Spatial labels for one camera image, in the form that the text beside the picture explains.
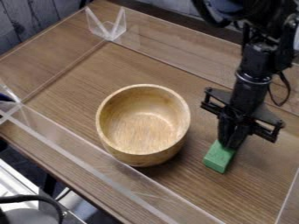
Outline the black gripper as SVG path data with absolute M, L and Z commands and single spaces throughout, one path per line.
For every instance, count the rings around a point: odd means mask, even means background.
M 232 91 L 207 87 L 200 107 L 219 119 L 219 142 L 237 150 L 248 135 L 269 142 L 277 139 L 284 121 L 268 110 L 264 103 L 272 75 L 253 77 L 236 72 Z

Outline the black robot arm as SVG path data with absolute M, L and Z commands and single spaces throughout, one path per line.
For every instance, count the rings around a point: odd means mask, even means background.
M 275 142 L 284 122 L 267 109 L 272 77 L 284 75 L 299 48 L 299 10 L 295 0 L 191 0 L 205 22 L 224 28 L 243 23 L 241 61 L 228 92 L 205 89 L 200 107 L 217 116 L 217 140 L 237 149 L 249 135 Z

